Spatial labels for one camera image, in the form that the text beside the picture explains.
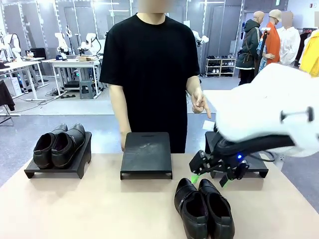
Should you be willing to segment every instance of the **shoe rack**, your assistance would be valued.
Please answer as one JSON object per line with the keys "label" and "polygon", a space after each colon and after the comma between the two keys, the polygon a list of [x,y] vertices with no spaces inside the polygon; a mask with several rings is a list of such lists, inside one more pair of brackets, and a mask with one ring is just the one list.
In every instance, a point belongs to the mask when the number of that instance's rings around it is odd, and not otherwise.
{"label": "shoe rack", "polygon": [[236,58],[223,59],[206,59],[205,74],[206,76],[234,76]]}

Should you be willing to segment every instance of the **person's left hand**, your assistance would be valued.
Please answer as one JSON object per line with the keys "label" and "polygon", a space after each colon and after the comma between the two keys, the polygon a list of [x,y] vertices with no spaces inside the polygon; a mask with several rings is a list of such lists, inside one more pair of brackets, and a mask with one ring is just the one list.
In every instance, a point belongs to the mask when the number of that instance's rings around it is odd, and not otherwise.
{"label": "person's left hand", "polygon": [[193,94],[191,95],[191,101],[193,103],[193,112],[195,114],[202,113],[204,110],[206,110],[208,118],[211,119],[211,112],[206,100],[206,97],[204,96],[203,91],[201,88],[197,88]]}

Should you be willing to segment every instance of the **black leather shoe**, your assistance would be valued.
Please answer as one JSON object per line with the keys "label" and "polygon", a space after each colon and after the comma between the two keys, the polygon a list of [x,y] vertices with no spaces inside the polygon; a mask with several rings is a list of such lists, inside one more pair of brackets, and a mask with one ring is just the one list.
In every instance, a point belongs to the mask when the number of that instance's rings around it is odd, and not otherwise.
{"label": "black leather shoe", "polygon": [[56,139],[56,136],[68,131],[66,124],[60,124],[52,132],[46,133],[40,137],[33,150],[33,161],[40,169],[52,168],[51,149]]}
{"label": "black leather shoe", "polygon": [[84,144],[85,131],[83,125],[75,124],[67,132],[58,134],[52,147],[52,162],[55,167],[67,168],[74,155]]}
{"label": "black leather shoe", "polygon": [[207,207],[203,196],[187,178],[178,183],[174,204],[183,220],[187,239],[208,238]]}
{"label": "black leather shoe", "polygon": [[228,201],[207,179],[200,181],[198,190],[208,208],[208,231],[212,239],[233,239],[235,225]]}

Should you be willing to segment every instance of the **blue-gray floor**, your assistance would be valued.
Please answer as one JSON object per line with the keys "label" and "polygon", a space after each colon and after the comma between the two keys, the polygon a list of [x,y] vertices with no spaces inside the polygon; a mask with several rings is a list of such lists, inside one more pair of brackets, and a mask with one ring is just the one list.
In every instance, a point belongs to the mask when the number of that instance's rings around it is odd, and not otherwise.
{"label": "blue-gray floor", "polygon": [[[205,147],[206,114],[188,114],[187,153]],[[60,123],[82,123],[92,132],[93,153],[121,152],[115,116],[21,116],[14,127],[0,127],[0,186],[31,157],[38,138]],[[286,158],[282,172],[319,212],[319,154],[307,158]]]}

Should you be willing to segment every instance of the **orange shirt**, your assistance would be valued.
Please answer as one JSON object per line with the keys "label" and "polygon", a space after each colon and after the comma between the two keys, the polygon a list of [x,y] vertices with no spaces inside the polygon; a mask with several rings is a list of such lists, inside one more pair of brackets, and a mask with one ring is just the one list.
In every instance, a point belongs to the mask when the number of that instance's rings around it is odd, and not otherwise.
{"label": "orange shirt", "polygon": [[275,28],[275,26],[269,22],[267,24],[267,27],[270,27],[271,30],[269,31],[269,35],[267,36],[266,39],[266,47],[267,47],[267,53],[271,53],[273,55],[275,55],[275,58],[272,59],[268,59],[267,60],[267,65],[270,63],[276,63],[280,61],[280,37],[277,33],[277,30]]}

